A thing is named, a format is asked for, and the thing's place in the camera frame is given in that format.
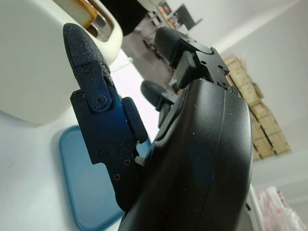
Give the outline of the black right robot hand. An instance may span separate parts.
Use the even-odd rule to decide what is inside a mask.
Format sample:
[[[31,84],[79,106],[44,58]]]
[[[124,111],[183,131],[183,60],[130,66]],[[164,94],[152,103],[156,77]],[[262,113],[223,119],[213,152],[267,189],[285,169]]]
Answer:
[[[157,29],[154,45],[182,93],[142,82],[159,112],[159,131],[141,157],[137,144],[147,132],[133,100],[117,93],[97,45],[73,23],[64,25],[63,38],[79,84],[71,104],[90,160],[105,164],[125,213],[119,229],[235,230],[250,188],[252,128],[219,53],[174,29]]]

